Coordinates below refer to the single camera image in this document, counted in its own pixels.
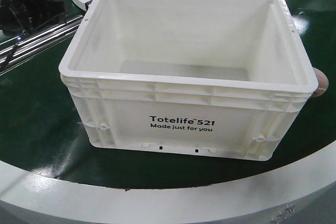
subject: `chrome pipe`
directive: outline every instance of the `chrome pipe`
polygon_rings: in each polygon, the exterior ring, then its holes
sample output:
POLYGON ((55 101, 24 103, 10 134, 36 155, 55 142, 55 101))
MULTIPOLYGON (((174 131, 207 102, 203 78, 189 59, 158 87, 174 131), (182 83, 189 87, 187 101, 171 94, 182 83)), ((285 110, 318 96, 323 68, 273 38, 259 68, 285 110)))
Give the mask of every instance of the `chrome pipe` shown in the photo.
MULTIPOLYGON (((47 30, 20 41, 17 44, 17 49, 12 59, 3 68, 0 75, 28 61, 38 53, 72 37, 76 33, 82 19, 82 15, 76 16, 68 20, 65 24, 52 26, 47 30)), ((14 46, 10 46, 0 51, 0 66, 5 62, 13 48, 14 46)))

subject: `green surface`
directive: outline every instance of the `green surface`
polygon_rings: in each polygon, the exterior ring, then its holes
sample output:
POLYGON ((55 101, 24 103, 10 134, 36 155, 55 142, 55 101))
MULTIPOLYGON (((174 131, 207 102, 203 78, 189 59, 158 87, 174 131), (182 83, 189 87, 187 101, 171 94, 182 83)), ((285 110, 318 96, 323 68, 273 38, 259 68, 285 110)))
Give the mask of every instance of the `green surface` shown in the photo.
MULTIPOLYGON (((78 9, 65 0, 72 14, 78 9)), ((0 77, 0 159, 48 177, 116 188, 225 182, 303 158, 336 137, 336 0, 286 0, 312 64, 330 81, 310 99, 267 162, 95 148, 89 144, 58 64, 69 40, 0 77)))

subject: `black mechanical part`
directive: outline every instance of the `black mechanical part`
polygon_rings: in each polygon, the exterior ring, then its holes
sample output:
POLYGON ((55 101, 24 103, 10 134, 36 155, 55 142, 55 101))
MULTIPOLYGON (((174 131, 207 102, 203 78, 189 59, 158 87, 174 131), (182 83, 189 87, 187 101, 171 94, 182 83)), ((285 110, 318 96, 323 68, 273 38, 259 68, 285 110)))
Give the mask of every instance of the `black mechanical part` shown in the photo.
POLYGON ((64 2, 48 0, 1 0, 0 29, 4 34, 35 34, 46 25, 65 22, 64 2))

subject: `screw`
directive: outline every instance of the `screw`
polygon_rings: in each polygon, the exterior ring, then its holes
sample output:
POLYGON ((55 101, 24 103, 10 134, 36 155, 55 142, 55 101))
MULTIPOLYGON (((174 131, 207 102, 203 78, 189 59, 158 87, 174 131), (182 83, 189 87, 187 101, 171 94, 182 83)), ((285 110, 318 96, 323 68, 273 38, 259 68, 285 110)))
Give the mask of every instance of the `screw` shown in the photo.
POLYGON ((285 210, 288 211, 290 214, 293 214, 294 213, 294 207, 295 206, 290 206, 290 205, 287 204, 287 208, 285 210))
POLYGON ((278 217, 280 217, 281 219, 287 219, 287 216, 286 216, 286 214, 284 213, 284 212, 281 212, 281 211, 279 211, 279 215, 278 215, 278 217))
POLYGON ((272 217, 272 221, 269 224, 279 224, 279 222, 272 217))

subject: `plastic storage crate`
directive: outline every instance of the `plastic storage crate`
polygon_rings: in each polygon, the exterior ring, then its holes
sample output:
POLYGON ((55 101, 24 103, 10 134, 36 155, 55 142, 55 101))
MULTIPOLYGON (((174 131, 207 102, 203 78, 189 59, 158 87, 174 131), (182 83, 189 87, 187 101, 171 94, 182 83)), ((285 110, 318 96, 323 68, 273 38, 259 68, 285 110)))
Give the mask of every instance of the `plastic storage crate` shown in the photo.
POLYGON ((318 86, 285 0, 93 0, 59 70, 96 147, 258 161, 318 86))

